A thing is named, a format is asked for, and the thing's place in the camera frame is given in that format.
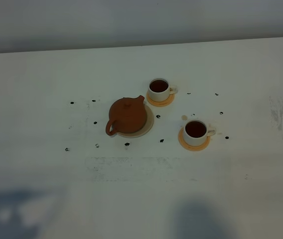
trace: white table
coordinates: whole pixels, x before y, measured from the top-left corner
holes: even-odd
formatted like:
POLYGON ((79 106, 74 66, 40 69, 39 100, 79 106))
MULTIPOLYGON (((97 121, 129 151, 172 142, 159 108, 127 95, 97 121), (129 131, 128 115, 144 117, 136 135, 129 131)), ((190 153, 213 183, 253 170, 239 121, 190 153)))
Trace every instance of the white table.
POLYGON ((283 38, 0 54, 0 238, 184 234, 283 238, 283 38), (179 92, 151 131, 106 135, 157 77, 179 92), (182 115, 217 127, 207 149, 182 115))

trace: dark tea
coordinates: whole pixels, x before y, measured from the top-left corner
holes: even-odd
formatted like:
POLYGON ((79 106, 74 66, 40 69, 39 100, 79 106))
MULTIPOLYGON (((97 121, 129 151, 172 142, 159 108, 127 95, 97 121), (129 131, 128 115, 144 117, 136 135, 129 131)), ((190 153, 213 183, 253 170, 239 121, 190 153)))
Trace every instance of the dark tea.
POLYGON ((168 88, 168 83, 163 81, 163 80, 155 80, 153 82, 151 82, 150 84, 150 89, 153 92, 163 92, 168 88))
POLYGON ((206 133, 206 127, 199 121, 191 121, 186 125, 186 132, 193 138, 200 138, 206 133))

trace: brown teapot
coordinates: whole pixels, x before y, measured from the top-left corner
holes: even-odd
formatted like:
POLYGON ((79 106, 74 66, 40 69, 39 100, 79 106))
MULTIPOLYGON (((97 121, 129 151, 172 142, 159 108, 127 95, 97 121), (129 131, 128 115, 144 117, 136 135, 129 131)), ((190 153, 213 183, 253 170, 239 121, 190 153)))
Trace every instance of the brown teapot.
POLYGON ((113 103, 109 110, 106 133, 114 135, 117 132, 134 133, 140 130, 147 121, 144 99, 143 96, 122 98, 113 103))

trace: gray wall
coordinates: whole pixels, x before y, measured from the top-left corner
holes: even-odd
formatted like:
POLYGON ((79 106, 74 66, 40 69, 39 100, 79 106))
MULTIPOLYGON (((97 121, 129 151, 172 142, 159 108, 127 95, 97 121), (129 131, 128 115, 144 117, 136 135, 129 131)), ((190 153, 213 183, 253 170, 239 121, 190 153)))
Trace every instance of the gray wall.
POLYGON ((0 0, 0 52, 283 36, 283 0, 0 0))

